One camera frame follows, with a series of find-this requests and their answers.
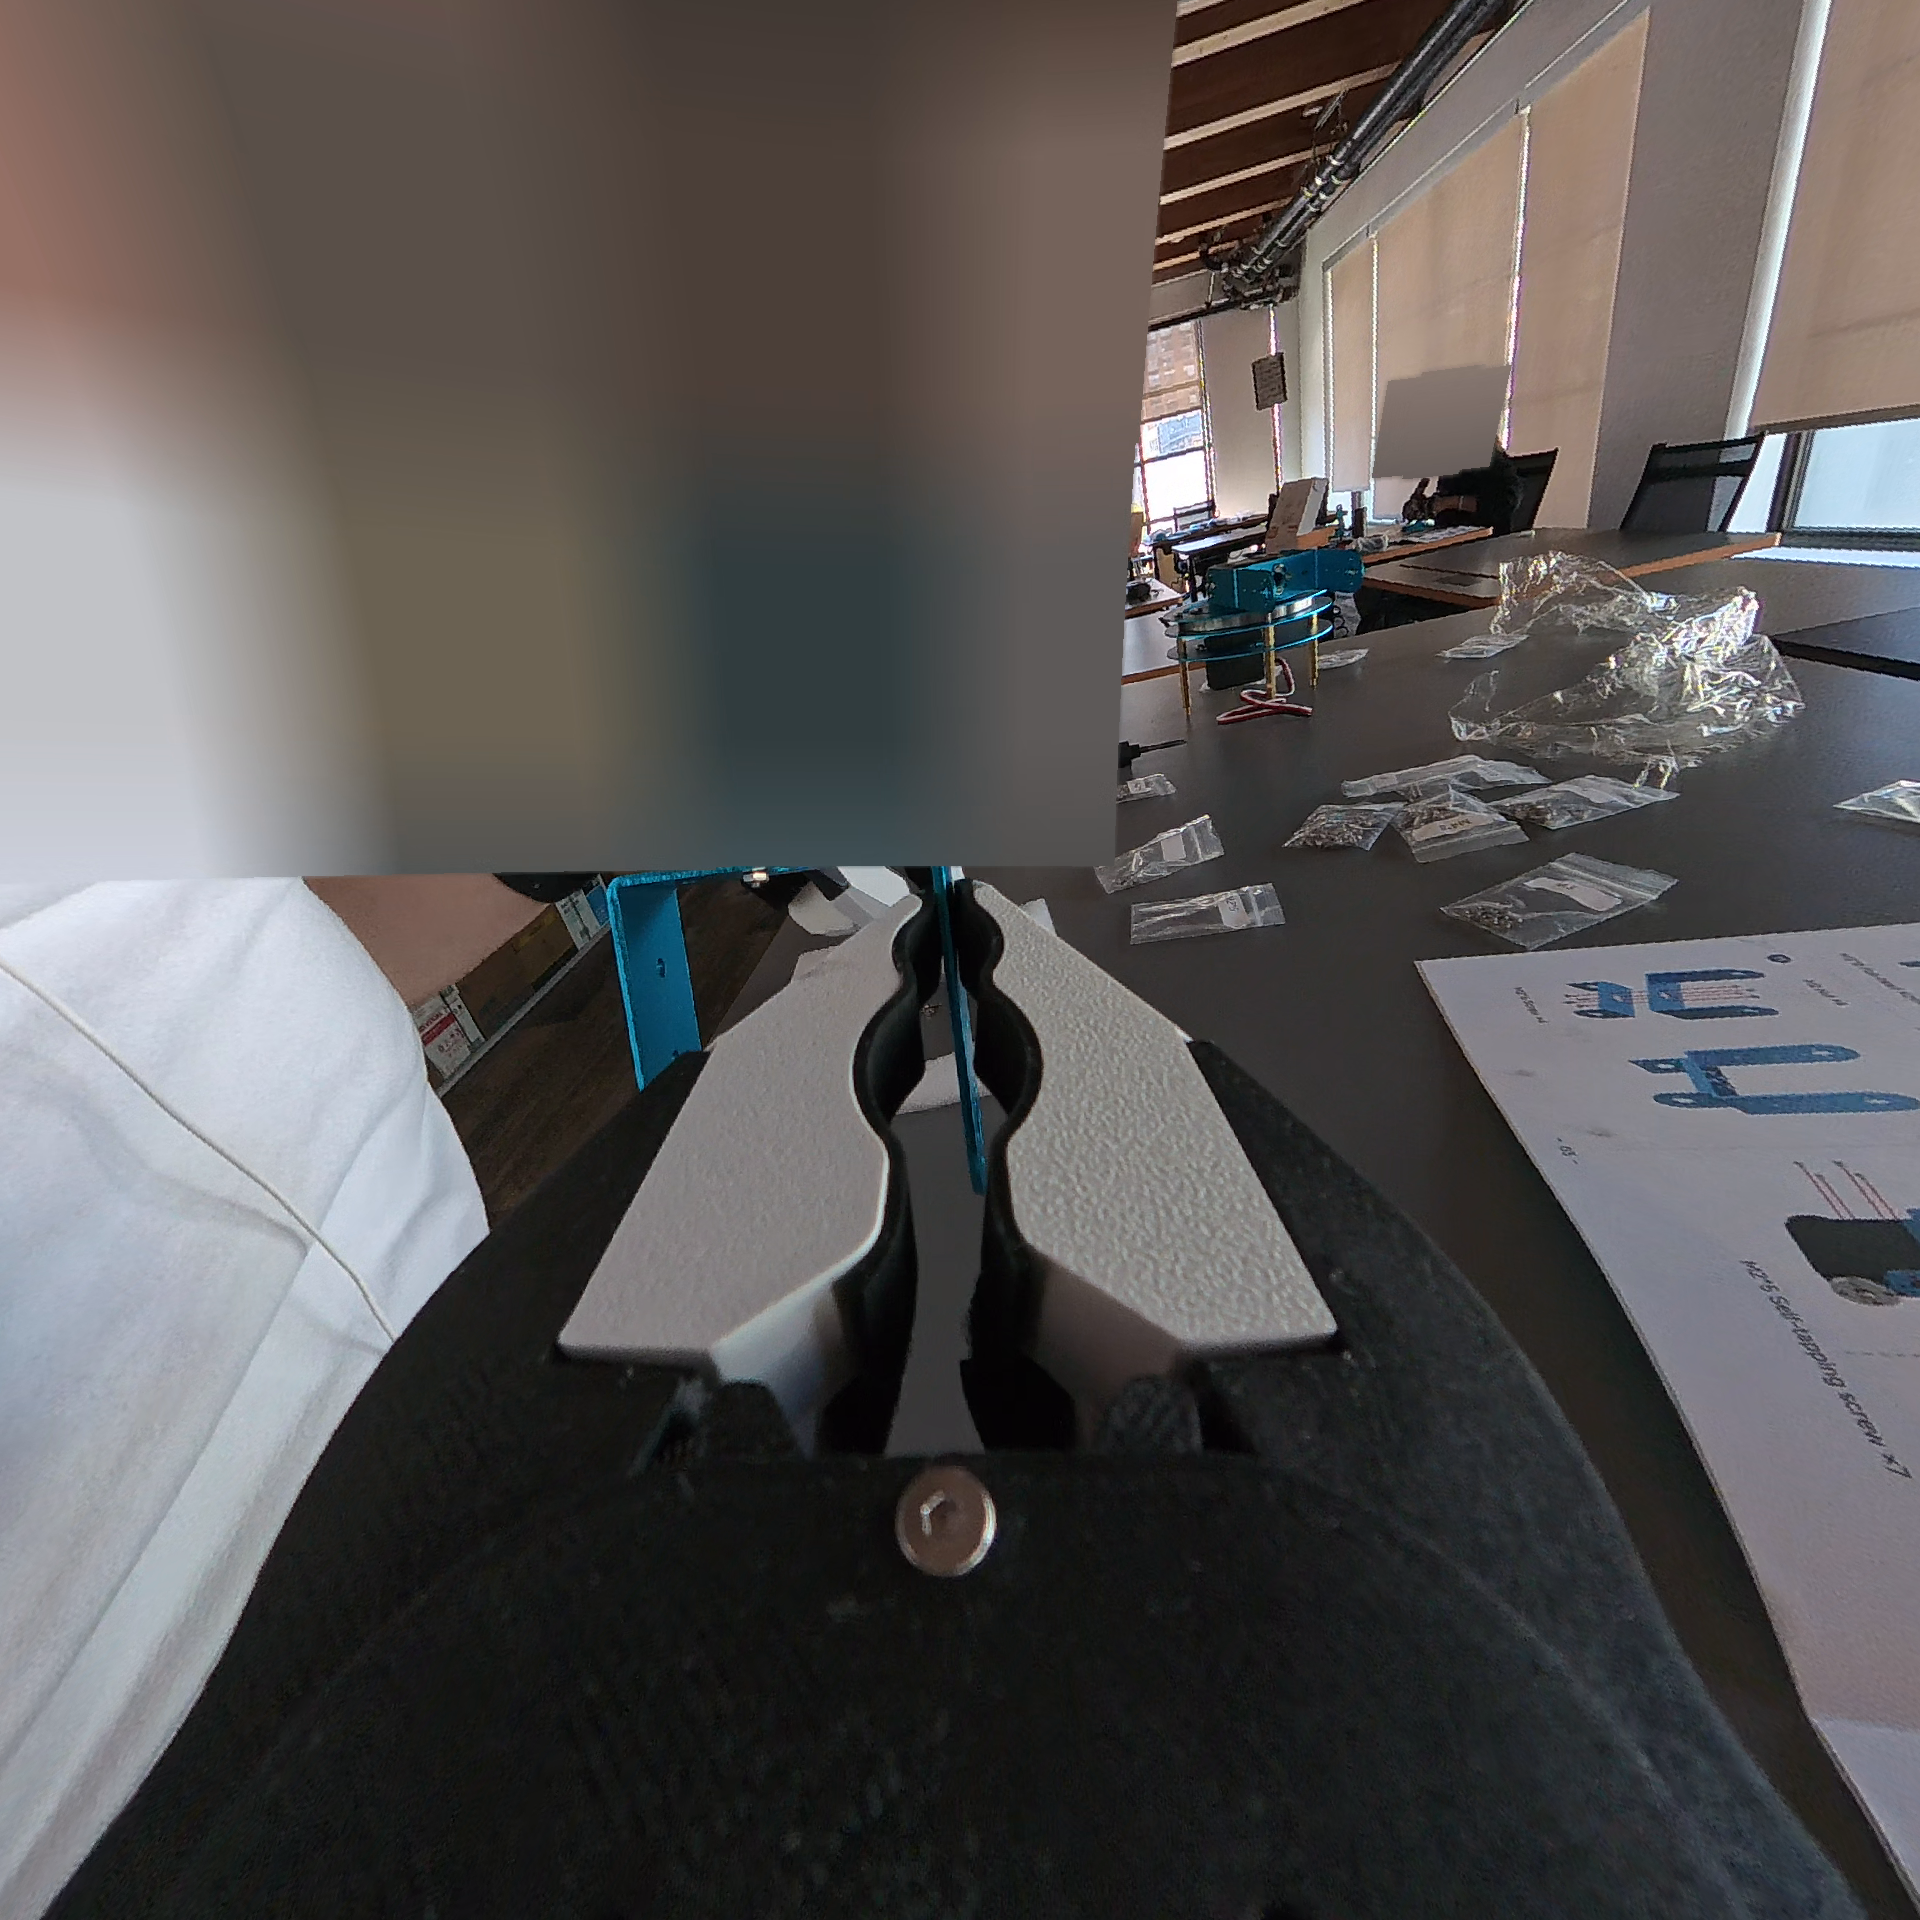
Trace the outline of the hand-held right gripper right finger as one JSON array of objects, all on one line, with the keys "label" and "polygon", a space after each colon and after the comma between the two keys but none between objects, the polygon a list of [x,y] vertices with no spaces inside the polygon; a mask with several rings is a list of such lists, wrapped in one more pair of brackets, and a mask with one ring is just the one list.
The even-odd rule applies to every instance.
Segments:
[{"label": "hand-held right gripper right finger", "polygon": [[965,883],[976,1065],[1002,1107],[968,1313],[976,1406],[1103,1409],[1138,1375],[1337,1334],[1185,1032]]}]

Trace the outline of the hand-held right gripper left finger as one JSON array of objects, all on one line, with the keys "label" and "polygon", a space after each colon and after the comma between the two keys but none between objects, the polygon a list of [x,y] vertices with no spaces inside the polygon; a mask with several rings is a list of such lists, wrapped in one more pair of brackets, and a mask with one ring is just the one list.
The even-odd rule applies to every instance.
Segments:
[{"label": "hand-held right gripper left finger", "polygon": [[805,1445],[885,1447],[915,1306],[910,896],[710,1045],[575,1303],[568,1358],[765,1385]]}]

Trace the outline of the large blue metal U bracket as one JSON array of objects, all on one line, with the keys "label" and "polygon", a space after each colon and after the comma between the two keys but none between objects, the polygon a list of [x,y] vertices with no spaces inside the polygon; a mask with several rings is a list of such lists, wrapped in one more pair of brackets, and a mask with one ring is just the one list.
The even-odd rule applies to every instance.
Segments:
[{"label": "large blue metal U bracket", "polygon": [[[687,880],[742,872],[739,867],[646,871],[607,882],[607,927],[626,1008],[634,1079],[643,1088],[679,1055],[701,1047],[683,945],[679,886]],[[968,992],[957,966],[952,888],[962,867],[933,867],[928,883],[939,909],[943,995],[952,1034],[952,1079],[966,1141],[968,1177],[987,1191],[987,1147],[978,1107]]]}]

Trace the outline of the blue robot arm base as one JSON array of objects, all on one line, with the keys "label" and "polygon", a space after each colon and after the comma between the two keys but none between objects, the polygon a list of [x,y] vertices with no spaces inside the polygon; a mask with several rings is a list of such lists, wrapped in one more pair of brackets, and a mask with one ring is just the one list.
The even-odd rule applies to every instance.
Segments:
[{"label": "blue robot arm base", "polygon": [[1219,723],[1262,713],[1311,715],[1294,698],[1285,650],[1307,649],[1307,680],[1315,683],[1315,642],[1328,631],[1339,593],[1365,582],[1359,553],[1315,545],[1272,560],[1214,563],[1205,601],[1185,601],[1168,614],[1182,673],[1183,717],[1193,717],[1191,670],[1202,665],[1210,689],[1237,689],[1239,703]]}]

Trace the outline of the person's left forearm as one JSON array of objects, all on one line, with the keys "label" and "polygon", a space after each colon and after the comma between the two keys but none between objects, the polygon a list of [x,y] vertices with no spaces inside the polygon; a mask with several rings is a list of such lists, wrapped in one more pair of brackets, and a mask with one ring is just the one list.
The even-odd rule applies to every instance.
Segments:
[{"label": "person's left forearm", "polygon": [[486,872],[310,878],[306,886],[407,1005],[461,981],[543,912]]}]

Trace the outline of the dark grey desk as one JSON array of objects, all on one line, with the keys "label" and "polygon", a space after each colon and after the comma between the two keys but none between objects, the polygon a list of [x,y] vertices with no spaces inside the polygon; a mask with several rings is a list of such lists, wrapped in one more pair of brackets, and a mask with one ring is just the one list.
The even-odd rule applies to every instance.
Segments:
[{"label": "dark grey desk", "polygon": [[1914,837],[1832,803],[1914,775],[1914,680],[1800,662],[1808,711],[1770,741],[1682,777],[1682,798],[1542,847],[1424,865],[1400,847],[1286,853],[1341,779],[1458,752],[1448,709],[1471,672],[1437,657],[1475,618],[1371,638],[1303,721],[1193,723],[1163,761],[1177,798],[1121,807],[1101,855],[1206,811],[1224,855],[1193,891],[1277,883],[1270,933],[1134,949],[1127,905],[1088,865],[987,865],[1045,898],[1063,936],[1194,1038],[1219,1045],[1365,1173],[1474,1282],[1567,1415],[1670,1624],[1739,1733],[1872,1915],[1914,1915],[1880,1838],[1803,1715],[1736,1533],[1608,1280],[1448,1032],[1422,960],[1480,953],[1440,907],[1567,843],[1670,872],[1599,949],[1914,921]]}]

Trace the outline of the cardboard box red label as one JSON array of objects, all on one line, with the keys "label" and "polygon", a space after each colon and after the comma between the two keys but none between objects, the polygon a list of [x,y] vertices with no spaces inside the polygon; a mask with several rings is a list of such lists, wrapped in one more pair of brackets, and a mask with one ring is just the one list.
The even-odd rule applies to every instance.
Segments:
[{"label": "cardboard box red label", "polygon": [[446,1089],[457,1083],[472,1061],[488,1049],[472,1010],[465,1005],[458,984],[450,983],[410,1005],[410,1018],[422,1047],[426,1083]]}]

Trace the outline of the group of small screw bags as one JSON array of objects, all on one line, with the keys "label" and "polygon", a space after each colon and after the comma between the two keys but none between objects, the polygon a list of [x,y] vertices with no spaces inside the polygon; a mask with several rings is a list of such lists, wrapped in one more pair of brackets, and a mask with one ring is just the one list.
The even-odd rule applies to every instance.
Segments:
[{"label": "group of small screw bags", "polygon": [[1117,802],[1117,849],[1210,818],[1219,855],[1182,886],[1270,880],[1290,921],[1399,909],[1458,943],[1533,949],[1914,921],[1914,825],[1856,807],[1914,779],[1914,680],[1779,657],[1782,720],[1731,744],[1641,744],[1624,762],[1514,736],[1463,737],[1454,711],[1519,717],[1618,639],[1535,635],[1474,657],[1480,623],[1371,635],[1321,662],[1285,713],[1177,678],[1129,686],[1123,733],[1160,744]]}]

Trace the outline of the printed instruction manual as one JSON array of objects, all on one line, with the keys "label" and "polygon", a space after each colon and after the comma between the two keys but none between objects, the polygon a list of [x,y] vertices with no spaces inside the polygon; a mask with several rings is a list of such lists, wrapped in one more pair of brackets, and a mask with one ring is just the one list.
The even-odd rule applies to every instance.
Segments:
[{"label": "printed instruction manual", "polygon": [[1634,1323],[1914,1887],[1914,926],[1419,971]]}]

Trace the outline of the crumpled clear plastic wrap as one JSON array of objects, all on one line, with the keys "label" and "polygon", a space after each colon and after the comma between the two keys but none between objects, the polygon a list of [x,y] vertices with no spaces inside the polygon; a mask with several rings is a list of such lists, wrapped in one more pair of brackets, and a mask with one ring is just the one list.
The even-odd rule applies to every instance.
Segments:
[{"label": "crumpled clear plastic wrap", "polygon": [[1759,613],[1745,587],[1650,592],[1599,560],[1506,560],[1494,635],[1613,635],[1615,643],[1581,678],[1521,703],[1506,698],[1497,670],[1479,675],[1450,709],[1450,730],[1550,758],[1618,762],[1667,757],[1690,765],[1754,743],[1806,709]]}]

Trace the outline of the large grid window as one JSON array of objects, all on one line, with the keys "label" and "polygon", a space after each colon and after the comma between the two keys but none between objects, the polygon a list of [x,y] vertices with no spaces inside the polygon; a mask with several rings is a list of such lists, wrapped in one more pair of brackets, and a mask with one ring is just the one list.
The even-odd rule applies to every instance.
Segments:
[{"label": "large grid window", "polygon": [[1194,320],[1146,333],[1136,505],[1154,533],[1210,513],[1205,354]]}]

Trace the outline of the black mesh chair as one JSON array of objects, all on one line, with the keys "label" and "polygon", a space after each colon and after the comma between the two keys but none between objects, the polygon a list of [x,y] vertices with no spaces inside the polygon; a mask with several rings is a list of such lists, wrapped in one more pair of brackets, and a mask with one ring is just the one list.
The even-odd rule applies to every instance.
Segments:
[{"label": "black mesh chair", "polygon": [[1723,535],[1759,461],[1762,435],[1654,443],[1621,519],[1624,535]]},{"label": "black mesh chair", "polygon": [[1497,537],[1526,533],[1545,502],[1555,447],[1512,455],[1497,446],[1486,463],[1455,471],[1461,509]]}]

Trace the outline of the beige roller blind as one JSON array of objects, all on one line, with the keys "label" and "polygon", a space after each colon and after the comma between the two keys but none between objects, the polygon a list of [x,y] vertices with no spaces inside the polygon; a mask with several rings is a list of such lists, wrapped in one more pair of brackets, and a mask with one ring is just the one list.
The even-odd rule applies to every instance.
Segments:
[{"label": "beige roller blind", "polygon": [[1525,121],[1511,115],[1375,234],[1375,455],[1385,391],[1437,368],[1511,368]]},{"label": "beige roller blind", "polygon": [[1918,3],[1834,1],[1815,74],[1753,422],[1918,407]]},{"label": "beige roller blind", "polygon": [[1589,519],[1642,46],[1645,18],[1634,15],[1526,112],[1506,443],[1555,451],[1541,526]]}]

